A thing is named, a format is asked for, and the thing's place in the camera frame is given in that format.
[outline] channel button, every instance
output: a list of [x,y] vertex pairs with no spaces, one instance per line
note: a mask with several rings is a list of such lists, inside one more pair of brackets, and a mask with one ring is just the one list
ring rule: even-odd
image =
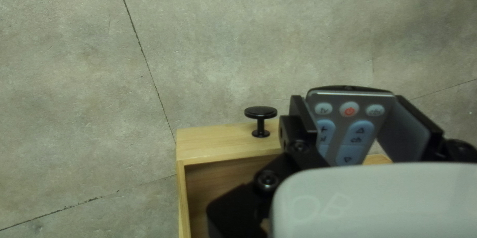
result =
[[336,155],[337,165],[359,164],[366,146],[341,145]]
[[349,126],[343,145],[367,145],[373,136],[374,125],[368,120],[359,120]]

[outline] remote control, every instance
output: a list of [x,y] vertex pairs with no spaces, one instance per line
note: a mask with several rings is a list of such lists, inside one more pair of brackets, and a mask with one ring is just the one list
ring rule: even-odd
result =
[[318,152],[330,165],[361,164],[397,102],[386,90],[358,86],[310,89],[305,102],[319,130]]

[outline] wooden box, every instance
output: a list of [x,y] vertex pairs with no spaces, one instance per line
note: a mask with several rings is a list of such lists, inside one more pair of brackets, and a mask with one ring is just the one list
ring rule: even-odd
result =
[[[176,168],[179,192],[179,237],[207,238],[206,206],[253,175],[281,153],[278,119],[265,121],[267,138],[251,135],[256,122],[177,130]],[[364,164],[390,163],[371,155]]]

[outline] blue button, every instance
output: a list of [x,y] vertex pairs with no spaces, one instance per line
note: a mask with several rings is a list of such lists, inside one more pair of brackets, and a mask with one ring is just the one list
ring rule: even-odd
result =
[[317,124],[319,128],[319,143],[329,144],[331,142],[331,138],[333,138],[336,126],[330,119],[319,119]]
[[337,165],[360,164],[366,146],[341,145],[336,155]]
[[343,145],[366,145],[373,136],[374,125],[368,120],[359,120],[349,126]]
[[320,144],[319,147],[318,147],[318,152],[319,154],[321,154],[323,156],[323,158],[326,156],[326,153],[328,152],[328,147],[330,145],[324,145],[324,144]]

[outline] red power button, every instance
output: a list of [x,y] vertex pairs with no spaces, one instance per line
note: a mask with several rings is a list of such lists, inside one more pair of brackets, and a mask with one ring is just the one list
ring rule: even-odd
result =
[[347,108],[344,110],[344,114],[348,115],[348,116],[351,116],[353,115],[353,113],[355,113],[355,109],[354,108]]
[[349,101],[341,105],[340,107],[340,114],[343,117],[351,117],[358,113],[359,105],[356,102]]

